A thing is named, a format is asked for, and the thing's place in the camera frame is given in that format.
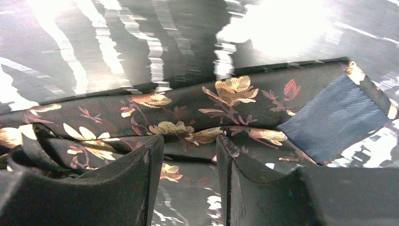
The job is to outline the black gold floral tie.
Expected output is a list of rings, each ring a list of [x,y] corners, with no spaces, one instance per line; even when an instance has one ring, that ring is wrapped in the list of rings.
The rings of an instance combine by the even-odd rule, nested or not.
[[[165,140],[161,178],[190,181],[178,161],[215,165],[216,139],[280,172],[327,166],[399,119],[399,105],[346,59],[278,66],[265,73],[170,91],[125,91],[62,100],[0,117],[0,175],[21,165],[49,178],[76,177],[137,150],[152,136]]]

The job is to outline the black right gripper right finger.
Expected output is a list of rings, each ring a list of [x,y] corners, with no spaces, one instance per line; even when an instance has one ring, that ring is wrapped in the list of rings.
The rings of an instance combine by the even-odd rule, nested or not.
[[[395,168],[299,167],[281,174],[216,139],[226,226],[396,226]]]

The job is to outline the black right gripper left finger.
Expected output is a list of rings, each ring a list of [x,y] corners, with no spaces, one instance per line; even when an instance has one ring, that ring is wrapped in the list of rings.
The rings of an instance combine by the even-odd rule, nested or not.
[[[149,226],[163,162],[164,138],[150,136],[136,150],[77,178],[52,179],[22,165],[0,174],[3,226]]]

